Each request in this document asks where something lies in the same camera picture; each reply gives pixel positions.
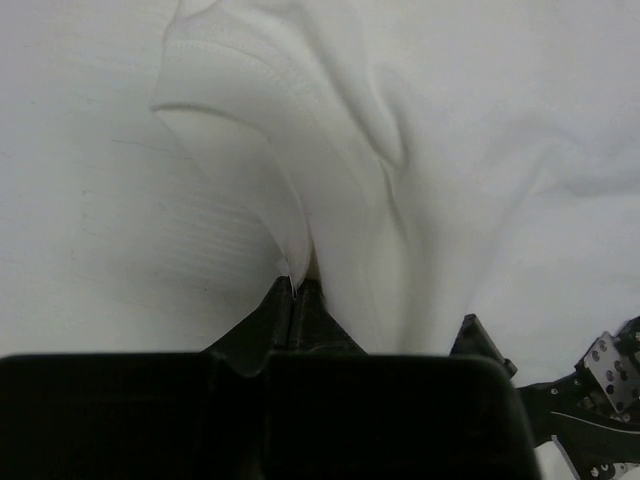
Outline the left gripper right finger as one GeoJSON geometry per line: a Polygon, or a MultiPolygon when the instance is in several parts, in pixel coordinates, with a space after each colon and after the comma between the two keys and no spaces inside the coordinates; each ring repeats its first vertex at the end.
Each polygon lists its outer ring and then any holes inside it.
{"type": "Polygon", "coordinates": [[[305,354],[366,354],[326,310],[320,283],[310,279],[302,283],[293,304],[287,350],[305,354]]]}

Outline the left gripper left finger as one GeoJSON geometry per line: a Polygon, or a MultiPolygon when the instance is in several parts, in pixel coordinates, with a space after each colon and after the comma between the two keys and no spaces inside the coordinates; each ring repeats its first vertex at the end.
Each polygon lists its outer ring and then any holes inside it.
{"type": "Polygon", "coordinates": [[[278,277],[256,309],[203,353],[224,361],[240,376],[256,376],[274,350],[286,347],[292,310],[290,279],[278,277]]]}

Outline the white printed t shirt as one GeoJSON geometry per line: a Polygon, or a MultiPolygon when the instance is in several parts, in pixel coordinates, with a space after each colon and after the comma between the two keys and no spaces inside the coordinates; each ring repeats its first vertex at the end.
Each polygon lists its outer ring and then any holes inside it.
{"type": "Polygon", "coordinates": [[[518,384],[639,313],[635,1],[182,1],[152,110],[372,352],[518,384]]]}

